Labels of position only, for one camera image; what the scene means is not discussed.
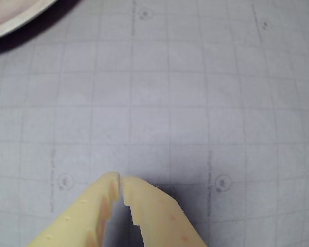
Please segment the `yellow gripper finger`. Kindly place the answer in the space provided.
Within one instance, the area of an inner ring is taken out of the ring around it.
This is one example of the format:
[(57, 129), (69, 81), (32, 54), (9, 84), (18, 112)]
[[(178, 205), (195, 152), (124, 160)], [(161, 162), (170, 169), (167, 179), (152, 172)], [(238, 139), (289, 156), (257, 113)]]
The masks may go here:
[(120, 184), (118, 172), (103, 174), (28, 246), (102, 246)]
[(122, 178), (123, 200), (144, 246), (206, 246), (177, 201), (137, 178)]

